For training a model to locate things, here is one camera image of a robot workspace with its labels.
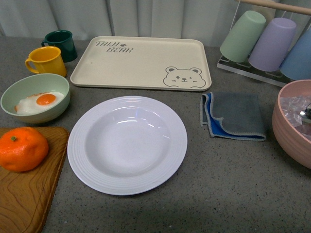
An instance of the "bowl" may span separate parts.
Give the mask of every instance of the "bowl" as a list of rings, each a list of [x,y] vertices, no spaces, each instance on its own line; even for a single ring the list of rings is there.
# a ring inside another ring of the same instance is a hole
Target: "bowl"
[[[275,137],[285,152],[297,162],[311,168],[311,141],[303,136],[285,117],[281,97],[311,96],[311,80],[299,80],[286,84],[280,90],[272,114]]]
[[[44,92],[60,92],[64,98],[50,109],[36,114],[20,115],[14,107],[21,99]],[[60,116],[68,107],[70,101],[70,90],[68,81],[58,74],[36,74],[11,85],[3,93],[0,103],[1,108],[14,118],[26,123],[44,123]]]

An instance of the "pink bowl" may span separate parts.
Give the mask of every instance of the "pink bowl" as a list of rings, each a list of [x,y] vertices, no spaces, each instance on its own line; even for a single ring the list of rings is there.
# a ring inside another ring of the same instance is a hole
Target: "pink bowl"
[[[272,128],[278,143],[297,162],[311,168],[311,141],[287,120],[280,106],[280,97],[311,95],[311,80],[299,80],[285,85],[279,92],[272,114]]]

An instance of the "cloth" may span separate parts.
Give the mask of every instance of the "cloth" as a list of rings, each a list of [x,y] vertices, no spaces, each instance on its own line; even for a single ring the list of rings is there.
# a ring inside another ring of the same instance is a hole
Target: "cloth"
[[[264,141],[265,128],[258,96],[246,93],[210,92],[201,96],[201,126],[211,137]]]

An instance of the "curtain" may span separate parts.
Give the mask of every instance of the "curtain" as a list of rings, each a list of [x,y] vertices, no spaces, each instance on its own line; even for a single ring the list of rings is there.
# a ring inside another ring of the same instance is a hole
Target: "curtain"
[[[296,0],[295,5],[311,7],[311,1]],[[66,29],[82,40],[142,36],[196,39],[206,46],[220,46],[237,6],[234,0],[0,0],[0,34],[44,38]],[[241,4],[240,11],[251,7]],[[309,19],[293,16],[300,30]]]

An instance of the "towel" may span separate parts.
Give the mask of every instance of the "towel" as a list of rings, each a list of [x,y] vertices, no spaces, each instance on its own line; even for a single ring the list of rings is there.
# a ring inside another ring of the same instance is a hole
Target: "towel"
[[[247,93],[210,92],[201,96],[201,126],[211,137],[264,141],[265,129],[258,96]]]

